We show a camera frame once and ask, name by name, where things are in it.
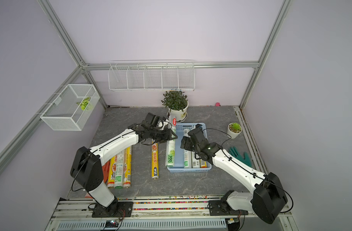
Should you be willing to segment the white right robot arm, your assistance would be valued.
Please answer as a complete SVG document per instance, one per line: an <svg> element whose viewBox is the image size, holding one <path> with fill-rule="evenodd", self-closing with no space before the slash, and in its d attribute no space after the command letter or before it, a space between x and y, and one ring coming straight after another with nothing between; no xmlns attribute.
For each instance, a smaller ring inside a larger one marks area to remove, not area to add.
<svg viewBox="0 0 352 231"><path fill-rule="evenodd" d="M200 124L182 138L180 147L224 170L250 192L244 197L235 190L229 190L220 201L210 205L212 214L217 214L217 209L226 215L252 211L265 223L272 224L287 204L286 191L277 175L255 170L234 158L220 144L209 142Z"/></svg>

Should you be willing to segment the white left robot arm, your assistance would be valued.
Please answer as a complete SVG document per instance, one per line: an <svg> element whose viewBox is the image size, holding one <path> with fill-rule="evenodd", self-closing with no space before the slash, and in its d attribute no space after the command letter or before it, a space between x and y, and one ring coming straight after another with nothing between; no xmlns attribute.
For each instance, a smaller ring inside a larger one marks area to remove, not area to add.
<svg viewBox="0 0 352 231"><path fill-rule="evenodd" d="M118 199L105 184L102 167L121 151L147 139L156 143L175 140L177 135L172 130L172 125L174 122L167 118L148 113L141 123L128 126L114 138L91 148L79 148L70 175L99 206L109 211L117 211Z"/></svg>

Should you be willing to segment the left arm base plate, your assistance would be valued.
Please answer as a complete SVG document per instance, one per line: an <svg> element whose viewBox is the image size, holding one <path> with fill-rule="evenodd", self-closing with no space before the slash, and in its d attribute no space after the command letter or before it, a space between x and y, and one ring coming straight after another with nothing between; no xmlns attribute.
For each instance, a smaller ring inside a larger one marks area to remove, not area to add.
<svg viewBox="0 0 352 231"><path fill-rule="evenodd" d="M93 218L123 218L131 217L134 203L131 201L115 202L109 207L104 207L98 203L93 208Z"/></svg>

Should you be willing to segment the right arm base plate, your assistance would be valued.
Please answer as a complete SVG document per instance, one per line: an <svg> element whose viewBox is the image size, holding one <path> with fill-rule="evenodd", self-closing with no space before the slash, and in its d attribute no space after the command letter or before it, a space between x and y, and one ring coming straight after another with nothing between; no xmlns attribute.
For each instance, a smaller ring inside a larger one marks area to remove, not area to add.
<svg viewBox="0 0 352 231"><path fill-rule="evenodd" d="M226 202L222 200L208 201L207 209L210 216L242 216L248 215L246 210L233 210Z"/></svg>

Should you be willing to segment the yellow plastic wrap roll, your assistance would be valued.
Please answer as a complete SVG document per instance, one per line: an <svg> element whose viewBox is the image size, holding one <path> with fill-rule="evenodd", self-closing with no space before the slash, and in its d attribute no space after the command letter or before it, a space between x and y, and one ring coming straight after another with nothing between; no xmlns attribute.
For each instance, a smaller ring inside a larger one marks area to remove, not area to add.
<svg viewBox="0 0 352 231"><path fill-rule="evenodd" d="M200 168L208 168L208 163L207 163L207 161L200 160Z"/></svg>

